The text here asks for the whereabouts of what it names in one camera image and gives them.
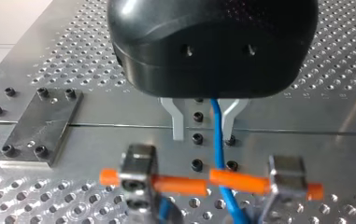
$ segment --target metal surface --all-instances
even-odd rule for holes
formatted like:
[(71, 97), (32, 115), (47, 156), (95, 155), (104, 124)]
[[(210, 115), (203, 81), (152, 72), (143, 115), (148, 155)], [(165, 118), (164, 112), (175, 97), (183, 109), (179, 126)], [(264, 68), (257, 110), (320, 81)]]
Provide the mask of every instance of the metal surface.
[[(12, 129), (10, 125), (0, 125), (0, 147)], [(70, 127), (68, 131), (69, 138), (63, 143), (64, 153), (52, 170), (0, 169), (0, 190), (4, 192), (0, 204), (13, 202), (6, 212), (0, 212), (0, 222), (8, 215), (15, 215), (22, 222), (40, 216), (44, 223), (53, 223), (60, 217), (67, 218), (70, 223), (81, 223), (86, 218), (105, 223), (103, 217), (99, 216), (99, 210), (107, 205), (109, 213), (105, 220), (109, 222), (116, 218), (122, 223), (126, 207), (124, 203), (114, 203), (114, 198), (121, 194), (120, 190), (115, 188), (109, 193), (109, 189), (95, 183), (100, 170), (119, 167), (120, 154), (132, 144), (133, 137), (135, 142), (157, 146), (161, 174), (206, 178), (209, 167), (214, 165), (211, 145), (213, 133), (208, 131), (200, 132), (205, 137), (202, 146), (191, 142), (189, 136), (193, 131), (187, 131), (187, 140), (183, 142), (173, 141), (170, 138), (172, 130), (164, 129)], [(238, 172), (266, 176), (264, 167), (269, 155), (299, 155), (306, 162), (307, 179), (324, 184), (326, 196), (323, 201), (293, 205), (295, 212), (289, 214), (292, 223), (311, 223), (310, 220), (338, 223), (340, 219), (346, 220), (346, 223), (356, 223), (356, 136), (247, 132), (235, 132), (234, 135), (237, 145), (225, 149), (225, 159), (237, 161), (240, 167)], [(203, 161), (203, 173), (192, 170), (192, 158)], [(11, 183), (18, 180), (23, 181), (21, 187), (11, 189)], [(45, 188), (31, 190), (38, 180), (46, 180)], [(69, 187), (63, 191), (57, 190), (62, 181), (66, 181)], [(85, 184), (91, 186), (88, 192), (81, 191)], [(16, 200), (17, 194), (22, 191), (33, 192), (33, 195), (28, 193), (26, 200)], [(43, 203), (40, 196), (47, 192), (51, 193), (50, 199)], [(74, 193), (76, 198), (67, 203), (64, 198), (70, 193)], [(99, 194), (99, 203), (89, 203), (89, 198), (94, 194)], [(183, 211), (185, 223), (221, 223), (227, 211), (220, 202), (219, 190), (209, 186), (208, 194), (206, 198), (175, 194), (166, 196), (172, 197), (171, 200)], [(263, 205), (263, 197), (242, 192), (237, 192), (235, 196), (242, 206)], [(18, 216), (19, 209), (28, 203), (37, 204), (37, 209)], [(69, 214), (79, 203), (85, 204), (87, 212), (83, 213), (85, 216), (74, 219)], [(51, 215), (48, 211), (53, 204), (61, 204), (62, 207), (58, 213)]]
[(81, 91), (44, 90), (43, 97), (35, 93), (14, 130), (0, 149), (14, 149), (8, 154), (0, 151), (0, 166), (49, 167), (58, 156), (66, 126), (73, 118), (82, 98)]
[[(105, 10), (106, 1), (52, 2), (0, 64), (0, 90), (20, 93), (9, 99), (0, 92), (0, 105), (9, 111), (0, 121), (16, 122), (31, 99), (27, 92), (47, 86), (91, 93), (75, 124), (172, 127), (156, 98), (125, 81), (108, 43)], [(208, 101), (180, 101), (184, 117), (206, 115), (203, 123), (189, 120), (186, 127), (212, 128)], [(235, 128), (356, 133), (356, 0), (320, 1), (318, 32), (299, 78), (277, 96), (251, 101)]]

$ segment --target orange plastic tube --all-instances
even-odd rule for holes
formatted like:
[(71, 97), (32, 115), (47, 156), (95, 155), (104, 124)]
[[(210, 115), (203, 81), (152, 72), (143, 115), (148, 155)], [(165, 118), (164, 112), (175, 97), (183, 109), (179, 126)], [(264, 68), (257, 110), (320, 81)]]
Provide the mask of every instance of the orange plastic tube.
[(206, 197), (206, 180), (157, 175), (152, 179), (153, 187), (159, 192), (175, 192), (183, 195)]
[[(223, 170), (210, 170), (210, 183), (222, 185), (230, 189), (238, 189), (256, 194), (266, 194), (270, 191), (270, 181), (264, 177), (242, 175)], [(308, 184), (306, 197), (309, 200), (323, 199), (323, 185), (317, 183)]]
[(113, 169), (104, 169), (99, 175), (101, 185), (119, 185), (119, 174)]
[[(116, 170), (104, 169), (99, 175), (99, 182), (102, 185), (119, 185), (119, 175)], [(203, 179), (155, 175), (152, 178), (152, 184), (159, 192), (206, 196), (206, 180)]]

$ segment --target aluminum plate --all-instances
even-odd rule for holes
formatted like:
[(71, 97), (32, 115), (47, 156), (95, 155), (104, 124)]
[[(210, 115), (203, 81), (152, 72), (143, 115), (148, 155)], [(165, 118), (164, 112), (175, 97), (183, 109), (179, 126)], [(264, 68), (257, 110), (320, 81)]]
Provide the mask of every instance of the aluminum plate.
[[(0, 64), (0, 105), (8, 110), (0, 121), (16, 122), (28, 92), (47, 86), (88, 94), (75, 124), (171, 127), (158, 100), (125, 80), (109, 43), (105, 10), (106, 0), (51, 3)], [(13, 101), (2, 93), (10, 86), (21, 94)], [(211, 128), (210, 118), (192, 121), (196, 111), (207, 115), (208, 102), (181, 100), (180, 106), (186, 127)], [(318, 31), (297, 80), (279, 95), (250, 101), (235, 128), (356, 133), (356, 0), (320, 1)]]
[[(12, 129), (13, 125), (0, 125), (0, 147)], [(12, 216), (20, 223), (31, 219), (122, 223), (126, 207), (120, 203), (120, 190), (96, 182), (102, 168), (119, 166), (121, 153), (132, 142), (157, 146), (162, 174), (206, 178), (213, 166), (210, 131), (200, 132), (205, 138), (202, 146), (191, 140), (174, 142), (168, 129), (71, 127), (68, 131), (70, 137), (65, 139), (64, 153), (54, 169), (0, 169), (0, 222)], [(194, 132), (187, 132), (187, 138)], [(356, 223), (356, 136), (243, 131), (235, 136), (236, 147), (227, 147), (225, 154), (226, 160), (238, 162), (239, 172), (265, 175), (269, 155), (300, 155), (305, 159), (307, 179), (324, 184), (325, 199), (296, 203), (289, 214), (292, 223)], [(195, 158), (203, 161), (203, 173), (191, 169)], [(205, 198), (166, 196), (176, 202), (187, 223), (221, 223), (227, 211), (219, 201), (219, 191), (209, 187), (208, 194)], [(235, 196), (241, 206), (263, 203), (262, 198), (242, 192)], [(32, 207), (29, 212), (25, 211), (27, 205)]]

